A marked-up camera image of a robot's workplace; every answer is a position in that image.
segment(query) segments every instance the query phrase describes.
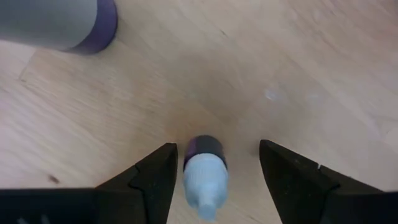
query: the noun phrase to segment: gray canister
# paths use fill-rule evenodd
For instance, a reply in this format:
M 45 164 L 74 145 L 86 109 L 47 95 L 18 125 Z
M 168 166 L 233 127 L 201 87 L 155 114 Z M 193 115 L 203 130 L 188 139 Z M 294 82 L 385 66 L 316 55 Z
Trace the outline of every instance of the gray canister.
M 113 0 L 0 1 L 0 39 L 78 54 L 112 41 L 118 23 Z

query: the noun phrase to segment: light blue bottle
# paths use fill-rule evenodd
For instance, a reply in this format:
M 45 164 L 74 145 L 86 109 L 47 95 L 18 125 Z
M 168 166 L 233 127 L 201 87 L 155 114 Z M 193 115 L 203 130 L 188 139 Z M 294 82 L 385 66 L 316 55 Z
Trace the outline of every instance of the light blue bottle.
M 184 187 L 188 204 L 200 218 L 212 222 L 228 197 L 228 171 L 221 143 L 211 136 L 192 139 L 184 162 Z

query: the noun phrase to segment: light wood surface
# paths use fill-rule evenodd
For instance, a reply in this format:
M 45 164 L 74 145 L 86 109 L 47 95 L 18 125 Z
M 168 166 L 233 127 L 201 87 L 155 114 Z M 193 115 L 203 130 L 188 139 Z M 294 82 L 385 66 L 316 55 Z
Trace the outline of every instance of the light wood surface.
M 393 0 L 116 0 L 82 57 L 0 43 L 0 187 L 96 186 L 165 142 L 226 146 L 219 223 L 280 223 L 257 148 L 271 139 L 398 190 Z M 181 169 L 169 223 L 199 223 Z

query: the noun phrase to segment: bottle nozzle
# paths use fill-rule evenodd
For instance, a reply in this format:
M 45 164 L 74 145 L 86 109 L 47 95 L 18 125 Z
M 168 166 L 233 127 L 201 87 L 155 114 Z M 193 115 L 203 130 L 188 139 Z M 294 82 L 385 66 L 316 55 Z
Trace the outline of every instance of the bottle nozzle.
M 205 203 L 198 206 L 198 216 L 208 222 L 216 221 L 216 211 L 217 208 L 214 204 Z

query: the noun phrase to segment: purple rim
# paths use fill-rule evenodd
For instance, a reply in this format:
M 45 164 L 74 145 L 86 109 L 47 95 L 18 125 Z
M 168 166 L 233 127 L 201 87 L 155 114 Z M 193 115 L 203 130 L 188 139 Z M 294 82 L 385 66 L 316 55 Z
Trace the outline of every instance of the purple rim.
M 64 50 L 76 54 L 95 54 L 114 39 L 118 28 L 118 13 L 113 0 L 97 0 L 97 16 L 90 33 L 78 45 Z

